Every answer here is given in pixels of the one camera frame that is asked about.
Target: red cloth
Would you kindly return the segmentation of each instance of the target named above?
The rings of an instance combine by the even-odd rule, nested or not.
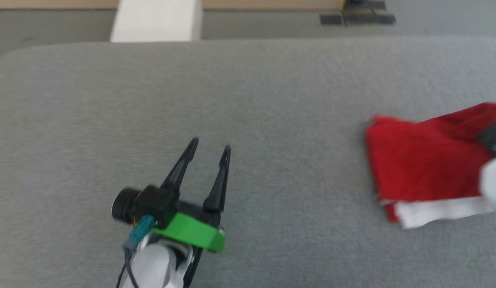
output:
[[[492,155],[478,141],[496,122],[496,103],[482,103],[424,122],[374,117],[367,130],[369,159],[391,221],[397,201],[480,196],[481,167]]]

